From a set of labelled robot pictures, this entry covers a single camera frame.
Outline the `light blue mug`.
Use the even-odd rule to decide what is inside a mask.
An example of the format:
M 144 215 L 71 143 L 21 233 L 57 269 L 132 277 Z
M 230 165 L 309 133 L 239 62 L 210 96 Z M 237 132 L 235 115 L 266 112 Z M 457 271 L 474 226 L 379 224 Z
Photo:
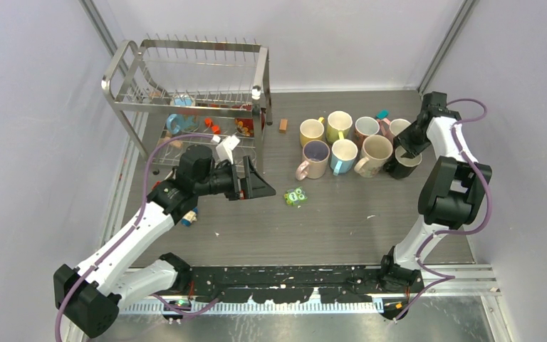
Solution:
M 334 176 L 349 172 L 358 155 L 357 145 L 349 139 L 339 139 L 331 147 L 330 168 Z

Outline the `lime green mug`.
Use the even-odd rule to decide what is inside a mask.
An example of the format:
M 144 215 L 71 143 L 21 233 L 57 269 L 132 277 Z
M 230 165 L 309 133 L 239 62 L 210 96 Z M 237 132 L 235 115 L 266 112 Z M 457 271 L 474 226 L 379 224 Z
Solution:
M 337 110 L 327 117 L 325 139 L 329 144 L 343 138 L 347 138 L 353 126 L 353 119 L 347 112 Z

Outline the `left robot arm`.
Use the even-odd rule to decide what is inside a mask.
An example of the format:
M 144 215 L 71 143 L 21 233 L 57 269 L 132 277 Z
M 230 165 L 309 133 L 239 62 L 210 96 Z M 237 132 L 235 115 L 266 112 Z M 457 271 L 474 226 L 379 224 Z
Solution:
M 223 194 L 235 201 L 276 194 L 249 157 L 244 157 L 244 175 L 239 177 L 231 161 L 216 163 L 212 150 L 203 145 L 189 146 L 173 175 L 145 191 L 138 212 L 111 240 L 78 266 L 63 264 L 54 273 L 57 341 L 63 317 L 95 338 L 130 304 L 159 291 L 180 295 L 188 290 L 191 266 L 172 253 L 131 274 L 127 269 L 156 239 L 193 212 L 199 197 Z

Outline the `yellow cup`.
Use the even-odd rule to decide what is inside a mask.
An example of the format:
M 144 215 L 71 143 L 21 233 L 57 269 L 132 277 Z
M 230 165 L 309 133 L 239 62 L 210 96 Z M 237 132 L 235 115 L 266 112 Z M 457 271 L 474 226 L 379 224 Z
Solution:
M 325 133 L 324 117 L 304 120 L 299 126 L 300 144 L 304 147 L 312 140 L 322 140 Z

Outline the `blue patterned mug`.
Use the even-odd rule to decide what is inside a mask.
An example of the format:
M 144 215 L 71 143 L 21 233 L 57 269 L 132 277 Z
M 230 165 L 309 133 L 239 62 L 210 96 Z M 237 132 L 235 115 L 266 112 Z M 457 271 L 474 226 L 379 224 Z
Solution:
M 180 95 L 175 96 L 170 105 L 176 106 L 194 106 L 195 101 L 191 96 Z M 167 132 L 172 135 L 177 135 L 180 133 L 193 133 L 199 127 L 199 119 L 196 115 L 181 115 L 177 113 L 172 113 L 168 116 L 166 121 Z

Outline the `beige patterned mug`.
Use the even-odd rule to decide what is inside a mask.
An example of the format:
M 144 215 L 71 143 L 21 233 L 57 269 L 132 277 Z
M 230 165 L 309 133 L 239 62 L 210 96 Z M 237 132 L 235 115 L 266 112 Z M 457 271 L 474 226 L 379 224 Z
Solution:
M 384 136 L 371 135 L 365 138 L 354 171 L 361 177 L 374 177 L 381 171 L 393 152 L 392 143 Z

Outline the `salmon floral mug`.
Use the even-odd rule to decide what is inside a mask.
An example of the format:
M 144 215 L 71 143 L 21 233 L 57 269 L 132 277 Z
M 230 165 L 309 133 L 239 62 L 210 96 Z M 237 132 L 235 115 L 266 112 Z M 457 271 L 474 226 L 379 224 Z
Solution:
M 380 125 L 376 119 L 369 116 L 360 117 L 354 123 L 353 142 L 361 149 L 365 139 L 377 135 L 379 130 Z

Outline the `pink faceted mug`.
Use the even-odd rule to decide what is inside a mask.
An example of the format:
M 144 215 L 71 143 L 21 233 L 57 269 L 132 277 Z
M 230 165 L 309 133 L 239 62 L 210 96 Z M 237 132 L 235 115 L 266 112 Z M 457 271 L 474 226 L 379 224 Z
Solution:
M 404 129 L 408 128 L 411 125 L 411 122 L 402 118 L 389 120 L 387 118 L 377 119 L 380 131 L 382 135 L 387 138 L 392 144 L 393 140 L 397 135 L 399 135 Z

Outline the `black cup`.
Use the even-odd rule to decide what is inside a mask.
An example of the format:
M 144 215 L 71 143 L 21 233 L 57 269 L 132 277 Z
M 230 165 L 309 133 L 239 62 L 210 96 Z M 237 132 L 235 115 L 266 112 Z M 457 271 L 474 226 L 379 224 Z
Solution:
M 421 164 L 423 157 L 405 157 L 407 151 L 398 145 L 391 158 L 383 165 L 383 170 L 396 180 L 405 179 Z

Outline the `pale pink marbled mug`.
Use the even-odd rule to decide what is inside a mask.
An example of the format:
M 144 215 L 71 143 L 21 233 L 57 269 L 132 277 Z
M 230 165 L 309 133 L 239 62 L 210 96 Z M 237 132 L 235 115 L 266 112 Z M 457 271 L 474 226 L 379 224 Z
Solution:
M 329 146 L 321 140 L 307 142 L 302 150 L 302 161 L 295 171 L 295 178 L 299 181 L 321 178 L 326 171 L 328 158 L 330 157 Z

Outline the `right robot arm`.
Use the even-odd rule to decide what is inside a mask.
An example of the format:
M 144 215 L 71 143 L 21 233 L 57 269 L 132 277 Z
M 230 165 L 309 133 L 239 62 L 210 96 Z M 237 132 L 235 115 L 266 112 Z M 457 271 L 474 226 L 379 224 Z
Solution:
M 419 217 L 407 236 L 382 258 L 380 288 L 403 291 L 421 276 L 422 263 L 440 240 L 477 217 L 491 180 L 491 167 L 470 152 L 462 134 L 466 120 L 448 108 L 447 94 L 424 94 L 417 118 L 393 138 L 394 153 L 384 169 L 395 179 L 407 177 L 401 161 L 415 159 L 431 147 L 436 162 L 418 198 Z

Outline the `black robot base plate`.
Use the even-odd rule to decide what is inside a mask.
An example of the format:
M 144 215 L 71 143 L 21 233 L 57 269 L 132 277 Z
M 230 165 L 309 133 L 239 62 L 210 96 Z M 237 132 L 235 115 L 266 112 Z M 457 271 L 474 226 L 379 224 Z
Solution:
M 323 304 L 362 303 L 374 294 L 404 296 L 424 288 L 418 274 L 410 283 L 392 282 L 379 266 L 194 266 L 182 285 L 158 291 L 161 295 L 190 294 L 195 301 L 243 304 L 305 303 L 317 294 Z

